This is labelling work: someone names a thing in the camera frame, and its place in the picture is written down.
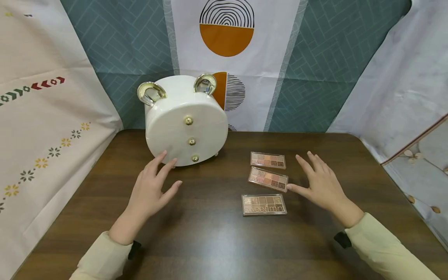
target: eyeshadow palette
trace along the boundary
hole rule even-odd
[[[242,195],[243,216],[253,215],[286,215],[283,195]]]
[[[250,165],[286,169],[284,155],[271,155],[251,152]]]
[[[286,193],[288,176],[252,166],[248,181],[257,185],[262,185],[264,187]]]

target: sleeve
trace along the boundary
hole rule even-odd
[[[70,280],[112,280],[123,273],[132,244],[121,245],[103,232],[78,263]]]
[[[390,231],[369,213],[345,230],[359,256],[388,280],[438,280]]]

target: white round box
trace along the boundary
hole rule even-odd
[[[176,166],[196,164],[222,148],[228,122],[211,95],[215,88],[216,80],[209,74],[171,76],[139,86],[138,96],[145,103],[146,142],[154,156],[167,151],[164,164],[173,158]]]

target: brown stripe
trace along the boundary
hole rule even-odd
[[[401,150],[399,150],[396,154],[394,154],[391,158],[389,158],[388,160],[386,160],[385,162],[381,163],[381,165],[386,165],[388,163],[390,163],[391,161],[393,161],[394,159],[396,159],[399,155],[401,155],[401,153],[403,153],[405,150],[408,150],[410,147],[412,147],[415,143],[417,143],[418,141],[420,141],[423,137],[427,136],[429,133],[431,133],[433,130],[435,130],[436,128],[439,127],[439,125],[441,125],[444,121],[446,121],[448,119],[448,114],[446,114],[445,116],[443,116],[440,120],[438,120],[435,124],[433,124],[432,126],[430,126],[427,130],[423,131],[422,134],[420,134],[417,138],[415,138],[414,140],[412,140],[409,144],[407,144],[404,148],[402,148]]]

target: wooden table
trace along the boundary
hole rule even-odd
[[[120,132],[24,263],[15,279],[68,279],[97,236],[125,209],[138,173],[153,156],[144,130]],[[333,236],[342,228],[299,195],[284,194],[288,214],[243,217],[241,194],[275,193],[247,182],[250,152],[286,155],[290,182],[306,186],[296,153],[317,153],[345,193],[371,213],[441,279],[448,254],[364,145],[348,134],[229,132],[215,158],[171,171],[178,194],[150,218],[144,250],[122,279],[382,279]]]

